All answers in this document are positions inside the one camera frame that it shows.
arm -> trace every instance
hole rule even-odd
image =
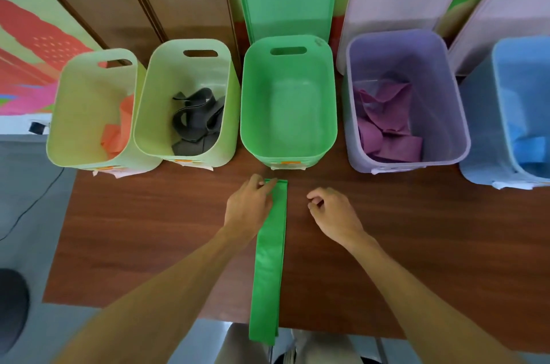
[[[361,264],[425,364],[520,364],[524,361],[437,297],[363,230],[346,196],[318,188],[307,197],[320,229]]]
[[[195,322],[227,263],[258,233],[277,183],[257,174],[227,202],[224,227],[179,263],[96,315],[56,364],[166,363]]]

person's leg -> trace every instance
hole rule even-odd
[[[248,339],[248,325],[233,323],[214,364],[268,364],[264,346]]]
[[[347,335],[292,330],[296,364],[362,364]]]

purple bin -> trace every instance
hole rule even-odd
[[[361,173],[405,172],[428,166],[455,164],[470,151],[470,135],[457,81],[443,39],[427,29],[361,34],[346,50],[342,83],[347,157]],[[412,84],[409,112],[412,135],[423,138],[419,163],[382,163],[361,147],[353,85],[376,81],[388,73]]]

black cable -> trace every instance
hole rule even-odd
[[[59,174],[57,175],[57,177],[55,179],[53,179],[53,181],[50,183],[50,185],[48,187],[46,187],[46,190],[44,191],[43,194],[41,194],[39,196],[39,198],[37,200],[35,200],[34,202],[31,203],[31,205],[26,208],[23,213],[21,215],[18,216],[17,220],[15,221],[15,223],[11,226],[11,228],[9,229],[8,233],[6,235],[4,235],[2,238],[0,238],[0,241],[3,241],[5,240],[10,234],[11,232],[15,229],[15,227],[17,226],[17,224],[19,223],[19,220],[21,220],[21,218],[23,217],[23,215],[25,215],[25,213],[27,213],[28,211],[30,211],[32,209],[32,207],[34,205],[36,205],[38,203],[38,201],[40,199],[42,199],[46,193],[48,193],[48,190],[51,189],[51,187],[56,183],[57,179],[59,179],[61,177],[61,174],[65,171],[65,167],[61,168],[61,171],[59,172]]]

hand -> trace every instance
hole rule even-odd
[[[347,247],[356,239],[367,236],[347,197],[332,188],[319,187],[307,194],[311,215],[331,240]]]
[[[262,176],[253,174],[227,201],[224,227],[248,238],[248,243],[262,228],[273,207],[271,191],[276,184],[277,179],[265,184]]]

